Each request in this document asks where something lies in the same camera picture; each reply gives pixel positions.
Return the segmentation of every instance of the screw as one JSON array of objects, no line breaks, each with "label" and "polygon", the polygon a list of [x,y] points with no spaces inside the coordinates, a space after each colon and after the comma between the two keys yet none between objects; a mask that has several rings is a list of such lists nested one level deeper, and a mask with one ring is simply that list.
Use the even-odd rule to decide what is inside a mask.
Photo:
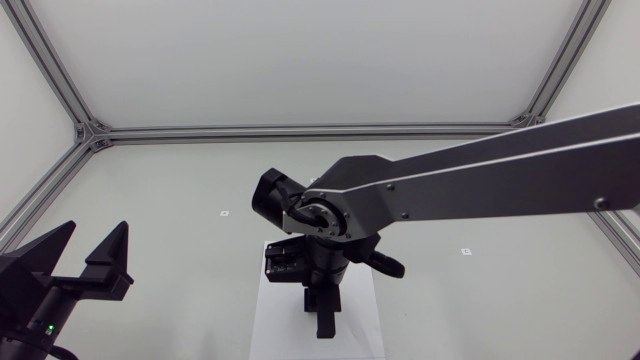
[{"label": "screw", "polygon": [[606,210],[609,208],[609,201],[603,197],[599,197],[593,202],[593,207],[598,210]]}]

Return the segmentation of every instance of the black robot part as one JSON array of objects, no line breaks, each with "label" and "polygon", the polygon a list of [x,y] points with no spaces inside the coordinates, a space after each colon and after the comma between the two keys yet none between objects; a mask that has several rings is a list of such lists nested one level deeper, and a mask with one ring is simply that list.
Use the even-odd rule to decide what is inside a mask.
[{"label": "black robot part", "polygon": [[[305,188],[276,169],[260,179],[253,209],[278,227],[283,213],[302,223],[327,227],[320,217],[297,211]],[[270,244],[265,250],[265,274],[270,282],[298,282],[305,287],[304,311],[317,313],[317,337],[335,336],[335,313],[341,311],[340,282],[349,262],[364,262],[393,277],[404,276],[404,266],[377,251],[380,236],[339,243],[320,236],[304,235]]]},{"label": "black robot part", "polygon": [[54,345],[76,303],[122,300],[133,284],[124,221],[86,258],[80,277],[51,276],[74,229],[69,221],[0,256],[0,360],[77,360]]}]

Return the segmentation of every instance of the white paper sheet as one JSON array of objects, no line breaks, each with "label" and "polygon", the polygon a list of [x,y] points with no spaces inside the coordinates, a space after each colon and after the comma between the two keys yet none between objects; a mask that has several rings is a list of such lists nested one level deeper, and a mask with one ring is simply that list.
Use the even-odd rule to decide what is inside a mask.
[{"label": "white paper sheet", "polygon": [[384,360],[371,268],[349,264],[340,284],[336,336],[316,338],[316,315],[304,312],[300,284],[270,283],[260,270],[251,360]]}]

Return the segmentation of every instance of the aluminum frame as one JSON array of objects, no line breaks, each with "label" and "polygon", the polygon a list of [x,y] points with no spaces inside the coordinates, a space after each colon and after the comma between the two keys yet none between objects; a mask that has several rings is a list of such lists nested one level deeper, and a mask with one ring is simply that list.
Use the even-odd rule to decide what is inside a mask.
[{"label": "aluminum frame", "polygon": [[[74,145],[0,223],[0,253],[11,251],[92,154],[113,145],[203,142],[473,139],[540,124],[568,79],[611,0],[584,0],[529,106],[504,124],[379,124],[279,127],[149,127],[112,129],[96,119],[60,61],[28,0],[0,0],[54,94],[74,122]],[[592,219],[640,276],[640,231],[619,212]]]}]

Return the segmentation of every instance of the white floor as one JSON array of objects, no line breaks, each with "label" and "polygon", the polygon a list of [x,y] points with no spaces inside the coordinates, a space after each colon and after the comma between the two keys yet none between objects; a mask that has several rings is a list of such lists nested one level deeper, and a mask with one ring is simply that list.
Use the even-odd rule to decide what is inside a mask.
[{"label": "white floor", "polygon": [[[287,237],[251,210],[260,175],[276,167],[306,185],[341,156],[399,159],[453,143],[97,154],[29,239],[75,220],[56,271],[75,276],[127,220],[136,282],[123,302],[78,303],[58,345],[81,359],[247,359],[262,244]],[[407,269],[402,280],[374,274],[387,359],[627,359],[640,349],[640,279],[584,214],[413,222],[381,235],[379,250]]]}]

